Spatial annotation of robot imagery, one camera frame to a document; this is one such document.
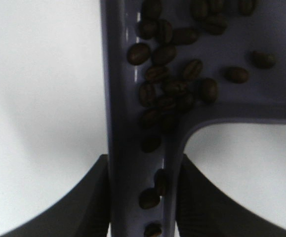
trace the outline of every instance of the pile of coffee beans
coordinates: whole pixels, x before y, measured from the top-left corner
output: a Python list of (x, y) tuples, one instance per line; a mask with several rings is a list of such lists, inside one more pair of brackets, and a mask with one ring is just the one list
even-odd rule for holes
[[(202, 31), (219, 36), (226, 32), (228, 20), (224, 14), (225, 0), (191, 0), (190, 14)], [(238, 0), (238, 12), (251, 16), (257, 7), (257, 0)], [(183, 70), (172, 74), (168, 64), (172, 62), (181, 45), (191, 45), (200, 37), (200, 31), (193, 27), (174, 28), (167, 19), (161, 18), (162, 0), (144, 0), (141, 8), (142, 19), (138, 23), (138, 36), (144, 40), (155, 39), (159, 44), (151, 50), (147, 43), (136, 43), (127, 52), (127, 60), (132, 65), (141, 65), (151, 59), (152, 65), (144, 72), (145, 81), (138, 89), (138, 100), (146, 110), (138, 124), (149, 130), (158, 126), (158, 132), (145, 136), (141, 141), (141, 151), (152, 153), (162, 143), (163, 135), (173, 134), (179, 126), (181, 116), (191, 111), (197, 104), (209, 105), (217, 101), (218, 83), (212, 78), (201, 78), (204, 63), (194, 58), (184, 65)], [(254, 51), (253, 65), (269, 69), (276, 63), (271, 53)], [(232, 83), (242, 84), (249, 80), (249, 72), (239, 66), (230, 66), (224, 77)], [(163, 169), (155, 174), (155, 186), (146, 189), (139, 196), (139, 206), (149, 209), (157, 206), (160, 196), (168, 190), (168, 178)], [(145, 237), (156, 237), (162, 233), (161, 226), (149, 224)]]

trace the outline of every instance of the white surface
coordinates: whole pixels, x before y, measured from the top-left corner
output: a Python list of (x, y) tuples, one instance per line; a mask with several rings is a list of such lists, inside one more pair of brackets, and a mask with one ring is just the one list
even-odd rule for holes
[(107, 152), (98, 0), (0, 0), (0, 234)]
[(185, 153), (221, 191), (286, 229), (286, 125), (211, 125)]

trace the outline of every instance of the purple plastic tray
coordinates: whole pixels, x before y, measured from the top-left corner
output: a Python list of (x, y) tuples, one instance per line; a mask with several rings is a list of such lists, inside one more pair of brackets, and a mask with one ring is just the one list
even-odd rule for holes
[[(219, 97), (214, 105), (197, 106), (181, 118), (174, 135), (163, 137), (155, 152), (140, 151), (140, 140), (157, 130), (141, 130), (137, 121), (145, 110), (138, 101), (148, 60), (132, 66), (126, 52), (136, 42), (146, 42), (152, 50), (155, 40), (137, 37), (142, 0), (102, 0), (102, 29), (105, 65), (107, 119), (112, 188), (112, 236), (143, 236), (151, 222), (162, 224), (163, 236), (174, 235), (176, 186), (185, 144), (199, 128), (221, 122), (286, 123), (286, 0), (260, 1), (251, 17), (237, 12), (237, 1), (227, 2), (229, 27), (221, 36), (202, 33), (193, 45), (178, 46), (178, 55), (168, 67), (173, 75), (191, 59), (204, 63), (201, 77), (218, 81)], [(161, 18), (174, 28), (197, 23), (189, 13), (190, 0), (163, 0)], [(274, 53), (277, 64), (270, 70), (255, 68), (249, 59), (253, 50)], [(249, 70), (250, 80), (233, 84), (223, 78), (223, 69), (240, 66)], [(154, 175), (164, 168), (170, 175), (169, 193), (152, 209), (143, 210), (138, 197), (153, 187)]]

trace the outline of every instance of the coffee bean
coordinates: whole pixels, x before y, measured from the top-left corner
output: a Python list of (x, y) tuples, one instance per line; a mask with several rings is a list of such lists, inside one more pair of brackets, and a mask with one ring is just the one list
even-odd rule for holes
[(199, 35), (199, 31), (194, 28), (178, 28), (173, 30), (171, 42), (175, 45), (188, 45), (197, 41)]
[(225, 73), (225, 78), (234, 83), (245, 83), (249, 79), (249, 72), (240, 67), (229, 67)]
[(214, 14), (221, 13), (224, 9), (225, 0), (208, 0), (210, 11)]
[(203, 63), (199, 59), (189, 62), (183, 70), (182, 76), (185, 81), (195, 80), (203, 69)]
[(186, 113), (193, 109), (194, 107), (194, 96), (191, 92), (179, 97), (177, 99), (177, 111)]
[(161, 225), (151, 223), (146, 226), (144, 231), (144, 237), (157, 237), (162, 234)]
[(139, 196), (139, 206), (142, 209), (150, 209), (157, 206), (160, 200), (155, 189), (146, 189)]
[(175, 114), (163, 115), (160, 121), (160, 131), (163, 134), (171, 134), (179, 125), (179, 117)]
[(143, 129), (153, 127), (161, 118), (161, 114), (157, 109), (149, 109), (144, 112), (142, 117), (139, 119), (139, 125)]
[(159, 196), (166, 195), (168, 191), (168, 177), (165, 170), (159, 169), (154, 177), (155, 190)]
[(200, 98), (210, 104), (217, 100), (218, 87), (217, 82), (211, 78), (206, 78), (200, 85)]
[(162, 13), (161, 0), (145, 0), (142, 4), (142, 17), (150, 19), (158, 19)]
[(162, 111), (172, 110), (176, 107), (176, 100), (171, 96), (162, 95), (156, 100), (156, 106)]
[(139, 36), (145, 40), (150, 40), (154, 37), (157, 29), (157, 22), (153, 20), (143, 19), (138, 23)]
[(257, 0), (238, 0), (238, 11), (243, 16), (250, 16), (257, 7)]
[(127, 60), (132, 65), (140, 65), (147, 61), (150, 56), (151, 49), (145, 43), (136, 43), (127, 52)]
[(170, 76), (165, 66), (151, 66), (145, 73), (145, 80), (150, 83), (160, 83)]
[(154, 65), (165, 65), (171, 62), (177, 55), (177, 50), (174, 45), (160, 46), (152, 55)]
[(190, 11), (193, 19), (203, 20), (208, 15), (208, 4), (206, 0), (191, 0)]
[(211, 35), (221, 35), (227, 28), (227, 21), (224, 16), (209, 16), (201, 24), (202, 28)]
[(144, 153), (151, 153), (155, 151), (162, 144), (162, 138), (158, 135), (149, 135), (144, 138), (141, 143), (141, 149)]
[(154, 105), (156, 99), (156, 91), (152, 84), (145, 82), (139, 87), (139, 102), (144, 107)]
[(156, 34), (156, 40), (158, 43), (166, 44), (172, 39), (172, 26), (164, 20), (158, 20), (158, 32)]
[(276, 64), (276, 57), (272, 53), (262, 53), (254, 51), (252, 53), (252, 61), (258, 68), (269, 69)]
[(170, 80), (162, 85), (162, 89), (166, 95), (181, 96), (187, 93), (187, 84), (179, 80)]

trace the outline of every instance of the roasted coffee bean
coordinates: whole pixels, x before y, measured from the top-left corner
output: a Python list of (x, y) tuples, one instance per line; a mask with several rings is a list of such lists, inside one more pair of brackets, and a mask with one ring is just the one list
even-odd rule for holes
[(181, 96), (187, 93), (187, 84), (179, 80), (169, 80), (162, 85), (162, 89), (166, 95)]
[(151, 49), (145, 43), (136, 43), (127, 52), (127, 60), (132, 65), (140, 65), (146, 62), (150, 56)]
[(160, 46), (152, 55), (154, 65), (165, 65), (171, 62), (177, 55), (177, 49), (174, 45)]
[(144, 0), (142, 4), (142, 17), (150, 19), (158, 19), (162, 13), (161, 0)]
[(150, 83), (160, 83), (169, 78), (169, 69), (165, 66), (151, 66), (145, 73), (145, 80)]
[(195, 80), (203, 69), (203, 63), (199, 59), (189, 62), (183, 70), (182, 76), (185, 81)]
[(145, 40), (150, 40), (154, 37), (157, 29), (157, 22), (153, 20), (143, 19), (138, 23), (139, 36)]
[(161, 201), (155, 189), (146, 189), (139, 196), (139, 206), (142, 209), (150, 209), (159, 204)]
[(172, 96), (162, 95), (156, 100), (156, 106), (163, 111), (172, 110), (176, 107), (176, 99)]
[(208, 15), (208, 4), (206, 0), (191, 0), (190, 11), (193, 19), (203, 20)]
[(179, 125), (179, 117), (175, 114), (163, 115), (159, 126), (163, 134), (173, 133)]
[(175, 45), (188, 45), (197, 41), (199, 35), (199, 31), (194, 28), (178, 28), (173, 30), (171, 42)]
[(200, 98), (204, 102), (214, 103), (218, 97), (217, 82), (211, 78), (206, 78), (200, 85)]
[(257, 7), (257, 0), (238, 0), (238, 11), (243, 16), (250, 16)]
[(155, 190), (159, 196), (166, 195), (168, 191), (168, 177), (165, 170), (159, 169), (154, 177)]
[(252, 53), (252, 61), (258, 68), (269, 69), (276, 64), (276, 57), (272, 53), (262, 53), (254, 51)]
[(158, 20), (158, 32), (156, 34), (156, 40), (158, 43), (169, 43), (172, 39), (172, 26), (164, 20)]
[(149, 135), (144, 138), (141, 143), (141, 149), (144, 153), (151, 153), (155, 151), (162, 144), (162, 138), (158, 135)]
[(162, 234), (161, 225), (151, 223), (146, 226), (144, 231), (144, 237), (157, 237)]
[(139, 87), (139, 102), (144, 107), (154, 105), (156, 99), (156, 91), (152, 84), (145, 82)]
[(224, 9), (225, 0), (208, 0), (210, 11), (214, 14), (221, 13)]
[(249, 79), (249, 72), (240, 67), (229, 67), (225, 73), (225, 78), (234, 83), (245, 83)]
[(209, 16), (201, 24), (202, 28), (211, 35), (221, 35), (227, 28), (227, 21), (224, 16)]
[(161, 118), (161, 113), (157, 109), (149, 109), (144, 112), (142, 117), (139, 119), (139, 125), (143, 129), (153, 127)]
[(188, 92), (187, 94), (179, 97), (177, 99), (177, 111), (186, 113), (193, 109), (194, 107), (194, 96), (192, 93)]

